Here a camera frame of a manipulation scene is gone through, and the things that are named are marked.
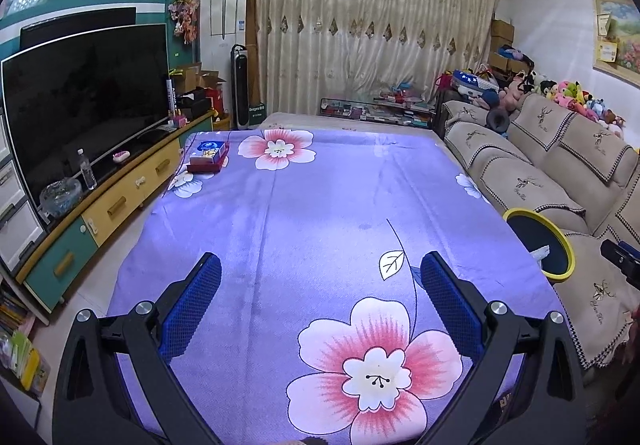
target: yellow drawer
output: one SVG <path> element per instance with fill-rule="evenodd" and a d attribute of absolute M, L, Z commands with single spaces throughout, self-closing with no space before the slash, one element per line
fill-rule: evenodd
<path fill-rule="evenodd" d="M 136 186 L 140 179 L 139 168 L 117 181 L 82 213 L 82 219 L 99 247 L 145 199 L 142 190 Z"/>
<path fill-rule="evenodd" d="M 138 173 L 137 180 L 144 199 L 174 174 L 178 163 L 180 142 L 175 139 L 136 168 L 134 172 Z"/>

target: silver screw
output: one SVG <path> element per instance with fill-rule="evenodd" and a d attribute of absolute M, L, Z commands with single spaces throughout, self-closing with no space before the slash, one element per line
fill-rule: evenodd
<path fill-rule="evenodd" d="M 78 322 L 87 322 L 87 320 L 89 320 L 91 318 L 91 311 L 89 310 L 82 310 L 78 312 L 78 315 L 76 315 L 76 320 Z"/>
<path fill-rule="evenodd" d="M 151 311 L 151 309 L 153 308 L 153 304 L 151 304 L 149 301 L 145 300 L 142 301 L 141 303 L 139 303 L 136 306 L 136 313 L 138 315 L 146 315 L 147 313 L 149 313 L 149 311 Z"/>
<path fill-rule="evenodd" d="M 507 313 L 507 304 L 499 300 L 491 303 L 491 311 L 496 315 L 504 315 Z"/>
<path fill-rule="evenodd" d="M 564 317 L 561 313 L 557 311 L 551 312 L 551 322 L 555 322 L 556 324 L 562 324 L 564 322 Z"/>

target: stack of books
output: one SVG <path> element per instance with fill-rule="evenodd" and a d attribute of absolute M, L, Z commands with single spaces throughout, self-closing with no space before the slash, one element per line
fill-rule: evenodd
<path fill-rule="evenodd" d="M 0 282 L 0 331 L 13 335 L 28 315 L 27 306 L 15 296 L 8 284 Z"/>

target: purple tablecloth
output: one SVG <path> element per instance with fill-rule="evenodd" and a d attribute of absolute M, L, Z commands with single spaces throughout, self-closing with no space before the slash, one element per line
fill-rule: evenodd
<path fill-rule="evenodd" d="M 429 251 L 518 314 L 561 310 L 507 224 L 430 139 L 199 133 L 186 157 L 209 140 L 228 140 L 228 165 L 215 176 L 178 169 L 120 268 L 109 313 L 157 299 L 204 252 L 219 256 L 222 284 L 171 367 L 227 445 L 396 443 L 432 425 L 470 361 L 412 279 Z M 142 421 L 158 429 L 123 367 Z"/>

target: beige curtain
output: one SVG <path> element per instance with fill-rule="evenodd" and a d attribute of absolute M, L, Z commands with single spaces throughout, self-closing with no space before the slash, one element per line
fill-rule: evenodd
<path fill-rule="evenodd" d="M 431 91 L 445 70 L 484 60 L 498 0 L 361 0 L 353 91 L 411 81 Z"/>
<path fill-rule="evenodd" d="M 256 0 L 260 95 L 267 112 L 317 114 L 348 87 L 360 0 Z"/>

